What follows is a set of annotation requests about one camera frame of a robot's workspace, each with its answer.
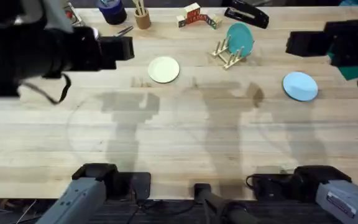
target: pencil holder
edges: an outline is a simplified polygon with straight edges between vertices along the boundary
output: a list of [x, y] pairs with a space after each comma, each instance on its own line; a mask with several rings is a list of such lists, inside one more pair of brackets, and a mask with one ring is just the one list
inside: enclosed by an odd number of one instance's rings
[[136, 24], [140, 29], [147, 29], [152, 25], [152, 22], [150, 21], [150, 16], [149, 16], [149, 10], [144, 9], [144, 11], [145, 11], [145, 14], [140, 16], [137, 9], [135, 10]]

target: teal plate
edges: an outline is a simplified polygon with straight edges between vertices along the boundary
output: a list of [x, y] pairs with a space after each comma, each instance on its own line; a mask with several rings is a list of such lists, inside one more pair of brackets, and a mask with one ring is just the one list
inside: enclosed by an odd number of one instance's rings
[[235, 54], [237, 50], [242, 50], [241, 57], [247, 56], [251, 53], [252, 47], [254, 46], [254, 38], [252, 37], [251, 31], [248, 27], [242, 23], [236, 23], [230, 26], [227, 31], [227, 36], [230, 35], [229, 40], [229, 51]]

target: scissors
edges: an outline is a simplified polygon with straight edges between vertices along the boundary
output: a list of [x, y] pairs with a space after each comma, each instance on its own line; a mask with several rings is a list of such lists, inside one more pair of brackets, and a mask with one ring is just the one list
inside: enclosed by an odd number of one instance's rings
[[134, 28], [134, 26], [129, 26], [123, 29], [122, 31], [118, 32], [117, 34], [114, 34], [113, 37], [121, 37], [131, 31]]

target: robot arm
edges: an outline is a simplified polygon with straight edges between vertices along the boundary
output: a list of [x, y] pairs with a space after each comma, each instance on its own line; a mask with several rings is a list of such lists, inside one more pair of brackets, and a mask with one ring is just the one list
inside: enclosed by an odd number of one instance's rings
[[92, 28], [65, 16], [57, 0], [0, 1], [0, 96], [18, 97], [26, 78], [116, 69], [116, 60], [134, 57], [132, 37], [96, 40]]
[[254, 174], [257, 200], [317, 203], [344, 224], [358, 223], [358, 186], [331, 166], [301, 166], [294, 174]]
[[329, 55], [331, 65], [338, 67], [346, 79], [358, 77], [358, 20], [327, 22], [323, 31], [291, 32], [286, 53], [301, 57]]
[[118, 172], [114, 164], [85, 164], [37, 224], [87, 223], [106, 200], [146, 200], [151, 176], [146, 172]]

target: plate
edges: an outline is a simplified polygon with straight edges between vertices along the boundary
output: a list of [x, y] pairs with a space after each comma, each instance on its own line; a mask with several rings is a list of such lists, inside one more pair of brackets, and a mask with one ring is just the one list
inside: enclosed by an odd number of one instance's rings
[[316, 81], [303, 72], [291, 72], [285, 76], [283, 88], [289, 97], [299, 101], [310, 101], [318, 93]]
[[179, 64], [171, 57], [158, 57], [149, 64], [149, 76], [158, 83], [172, 82], [179, 75]]
[[232, 54], [235, 54], [236, 50], [241, 49], [242, 46], [244, 46], [244, 49], [242, 50], [241, 57], [251, 53], [254, 46], [254, 38], [246, 25], [241, 23], [233, 24], [227, 31], [227, 36], [229, 35], [229, 51]]

